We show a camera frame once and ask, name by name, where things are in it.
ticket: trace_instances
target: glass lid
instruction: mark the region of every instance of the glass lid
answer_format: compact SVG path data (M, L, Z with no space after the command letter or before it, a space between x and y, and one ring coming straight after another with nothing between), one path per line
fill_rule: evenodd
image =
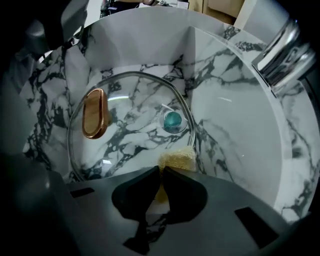
M129 71L92 87L68 127L68 154L81 180L157 165L161 153L195 142L189 108L175 86Z

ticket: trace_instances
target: marble wall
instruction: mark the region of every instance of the marble wall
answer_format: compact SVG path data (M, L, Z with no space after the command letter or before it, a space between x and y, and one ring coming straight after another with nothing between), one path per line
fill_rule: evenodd
M272 206L282 169L281 138L252 71L218 39L190 27L182 72L196 123L199 171L234 182Z
M24 154L64 179L69 177L69 120L93 73L77 47L60 47L38 65L19 94L36 115Z
M306 89L299 81L291 83L289 91L277 94L289 127L292 157L289 168L282 170L274 209L294 222L308 213L319 181L320 133Z

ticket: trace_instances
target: black slot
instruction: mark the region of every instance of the black slot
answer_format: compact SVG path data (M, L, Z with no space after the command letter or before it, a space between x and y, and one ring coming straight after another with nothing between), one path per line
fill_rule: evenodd
M246 207L235 210L234 212L260 249L278 238L278 234L251 210L251 208Z
M82 189L78 189L75 191L71 191L70 194L73 198L78 198L78 197L82 197L85 196L87 194L90 194L92 192L95 192L93 188L91 187L86 187L86 188L82 188Z

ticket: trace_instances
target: marble surface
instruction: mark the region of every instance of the marble surface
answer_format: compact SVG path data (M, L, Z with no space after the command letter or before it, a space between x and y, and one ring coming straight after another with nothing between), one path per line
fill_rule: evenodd
M272 206L282 142L259 81L229 47L193 27L182 72L196 124L199 171L234 182Z
M259 78L251 76L248 72L250 69L246 69L245 65L236 58L236 56L240 56L250 63L265 47L252 35L211 17L182 9L175 8L174 11L157 7L146 9L148 9L147 12L144 12L143 9L126 11L126 18L132 21L132 24L136 21L137 28L129 29L127 24L119 24L119 21L124 18L122 13L104 18L86 29L80 45L70 49L59 48L53 51L36 68L19 93L37 118L23 149L25 155L41 162L49 171L60 171L66 182L76 181L69 166L67 153L67 127L76 105L88 88L102 78L128 69L143 69L145 72L166 77L171 82L179 81L181 92L198 124L197 134L200 139L196 142L196 146L204 155L207 155L207 157L198 159L199 170L207 172L209 166L215 163L212 175L234 181L249 191L254 192L255 189L258 189L255 188L257 183L254 181L263 182L265 176L272 177L272 173L270 174L268 170L245 173L244 170L251 163L249 160L243 161L241 159L242 155L246 156L247 154L240 154L238 150L241 147L237 144L242 145L247 137L233 137L233 134L236 134L234 131L230 132L225 125L219 125L219 123L215 123L214 118L212 121L210 116L206 116L209 112L200 108L206 104L212 108L215 106L212 105L214 104L212 98L207 95L202 97L202 95L206 92L205 89L208 89L210 93L220 93L219 97L224 99L219 100L225 106L220 112L228 111L231 105L228 100L234 100L227 95L222 95L223 92L234 95L248 94L247 100L252 100L251 108L248 107L248 111L251 111L253 116L258 111L257 106L261 104L261 101L268 100L271 103L264 104L266 109L259 110L262 113L269 112L270 105L274 114L275 110L280 112L283 107L281 113L275 114L279 131L271 132L272 134L280 134L279 139L267 141L267 144L281 142L281 146L276 147L280 148L281 152L275 153L274 146L265 146L264 142L260 141L260 137L264 136L261 131L266 130L259 126L260 121L257 122L258 125L251 124L252 126L257 125L256 133L252 131L253 137L257 139L253 143L262 143L257 148L261 152L265 151L257 163L264 163L262 168L269 168L276 175L278 172L273 168L281 170L281 177L277 177L280 184L279 189L275 188L276 195L266 195L270 198L275 197L273 203L270 203L274 209L282 214L288 222L296 221L305 216L318 180L320 150L318 125L305 90L301 87L297 90L296 86L294 87L295 92L275 98L267 86L259 85L262 85ZM166 25L166 19L172 16L171 12L180 14L180 16L176 15L173 18L173 23L176 26ZM145 19L150 20L151 18L157 24L156 27L149 27L148 22L143 22ZM217 36L211 38L212 42L207 42L205 49L209 49L209 51L204 51L204 55L200 54L196 61L193 60L194 63L188 55L192 56L195 52L186 51L186 40L190 34L190 26L200 28L208 33L209 38L211 35ZM121 29L124 30L124 33L118 33ZM219 50L214 46L215 39L219 38L224 39L224 42L229 44L228 47L234 49L233 53L227 48L220 48L222 51L220 55ZM203 40L194 41L194 43L196 42L198 45L204 43ZM188 71L188 68L193 64L196 66L196 70L193 68L192 72ZM213 76L206 77L207 69L214 66L216 69L211 70ZM209 84L206 84L206 79L214 80L215 87L211 88ZM263 92L266 93L266 99L262 97ZM242 117L241 121L245 121L245 123L250 119L241 115L233 117L236 120ZM270 117L266 118L266 122L273 124L274 120ZM235 129L231 123L227 124L228 129L229 127ZM257 152L250 151L248 153L257 156ZM274 159L271 162L266 162L263 159L269 155L276 155L276 161L280 157L282 159L281 166L279 163L275 164ZM87 169L95 166L95 162L92 163L93 165L88 166ZM260 168L260 165L252 166L251 170L259 170ZM100 166L97 170L91 169L88 176L94 175L95 172L97 175L101 175ZM155 223L159 224L159 230L163 230L163 222L156 220Z

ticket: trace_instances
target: teal knob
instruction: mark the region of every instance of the teal knob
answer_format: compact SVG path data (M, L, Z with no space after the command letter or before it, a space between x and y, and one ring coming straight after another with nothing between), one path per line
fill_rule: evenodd
M182 118L177 112L169 112L164 117L164 129L170 132L181 125Z

